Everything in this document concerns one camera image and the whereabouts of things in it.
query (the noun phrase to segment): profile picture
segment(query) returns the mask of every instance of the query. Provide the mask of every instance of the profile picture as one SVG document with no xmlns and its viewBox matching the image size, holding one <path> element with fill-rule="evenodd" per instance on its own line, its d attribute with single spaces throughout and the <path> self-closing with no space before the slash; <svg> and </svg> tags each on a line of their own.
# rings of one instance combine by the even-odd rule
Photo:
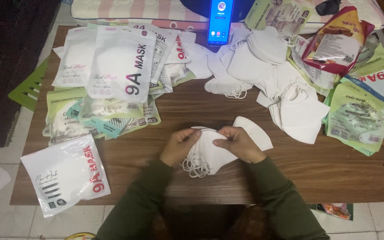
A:
<svg viewBox="0 0 384 240">
<path fill-rule="evenodd" d="M 223 11 L 226 8 L 226 3 L 220 2 L 217 8 L 219 9 L 219 11 Z"/>
</svg>

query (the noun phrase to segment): green sleeve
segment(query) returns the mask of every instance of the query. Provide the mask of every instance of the green sleeve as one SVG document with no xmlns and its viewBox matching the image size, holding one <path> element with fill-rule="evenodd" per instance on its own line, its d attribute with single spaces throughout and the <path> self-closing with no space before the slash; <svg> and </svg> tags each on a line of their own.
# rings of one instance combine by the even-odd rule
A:
<svg viewBox="0 0 384 240">
<path fill-rule="evenodd" d="M 296 186 L 278 170 L 270 157 L 249 168 L 259 198 L 269 212 L 270 226 L 282 239 L 330 239 Z"/>
<path fill-rule="evenodd" d="M 115 205 L 96 238 L 99 240 L 146 239 L 173 169 L 152 161 Z"/>
</svg>

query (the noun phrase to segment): hand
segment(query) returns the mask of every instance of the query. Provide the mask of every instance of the hand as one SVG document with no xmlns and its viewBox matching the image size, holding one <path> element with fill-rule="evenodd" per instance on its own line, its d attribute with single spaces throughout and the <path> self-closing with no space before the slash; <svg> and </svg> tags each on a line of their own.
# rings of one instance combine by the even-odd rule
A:
<svg viewBox="0 0 384 240">
<path fill-rule="evenodd" d="M 216 139 L 213 144 L 228 150 L 246 163 L 259 163 L 267 157 L 241 127 L 226 126 L 218 133 L 227 137 L 227 140 Z"/>
<path fill-rule="evenodd" d="M 160 160 L 168 166 L 182 162 L 188 156 L 193 145 L 198 142 L 200 136 L 200 130 L 191 128 L 171 134 L 163 153 L 161 153 Z"/>
</svg>

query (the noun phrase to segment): phone call screen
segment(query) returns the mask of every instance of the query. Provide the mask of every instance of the phone call screen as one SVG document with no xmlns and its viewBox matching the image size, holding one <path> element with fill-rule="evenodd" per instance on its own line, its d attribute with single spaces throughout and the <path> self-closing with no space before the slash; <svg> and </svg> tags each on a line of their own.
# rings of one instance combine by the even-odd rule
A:
<svg viewBox="0 0 384 240">
<path fill-rule="evenodd" d="M 209 44 L 227 44 L 233 0 L 212 0 L 208 32 Z"/>
</svg>

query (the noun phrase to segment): tile floor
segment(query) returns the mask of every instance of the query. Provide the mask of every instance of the tile floor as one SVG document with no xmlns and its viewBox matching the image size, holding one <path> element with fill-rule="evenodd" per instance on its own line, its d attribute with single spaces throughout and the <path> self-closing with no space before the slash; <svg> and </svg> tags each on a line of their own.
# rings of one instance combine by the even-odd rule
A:
<svg viewBox="0 0 384 240">
<path fill-rule="evenodd" d="M 70 6 L 64 3 L 42 50 L 40 63 L 50 54 L 59 25 L 76 25 L 70 17 Z M 74 206 L 44 219 L 39 207 L 9 205 L 32 114 L 26 108 L 21 109 L 10 145 L 0 148 L 0 167 L 12 178 L 0 190 L 0 240 L 37 240 L 40 235 L 47 240 L 59 240 L 77 232 L 97 232 L 113 206 Z M 314 214 L 333 240 L 384 240 L 384 202 L 355 204 L 353 222 Z"/>
</svg>

